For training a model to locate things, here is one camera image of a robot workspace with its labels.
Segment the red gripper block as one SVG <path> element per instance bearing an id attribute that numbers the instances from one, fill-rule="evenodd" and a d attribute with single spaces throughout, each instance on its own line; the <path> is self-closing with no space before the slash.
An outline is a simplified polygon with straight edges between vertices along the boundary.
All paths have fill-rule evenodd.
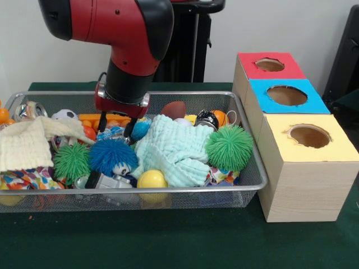
<path id="1" fill-rule="evenodd" d="M 146 93 L 139 103 L 126 104 L 112 99 L 105 90 L 105 84 L 97 83 L 94 104 L 97 110 L 102 111 L 98 124 L 98 132 L 104 132 L 106 129 L 107 113 L 117 113 L 131 118 L 123 133 L 125 138 L 129 138 L 137 123 L 137 119 L 142 118 L 148 111 L 150 95 Z"/>

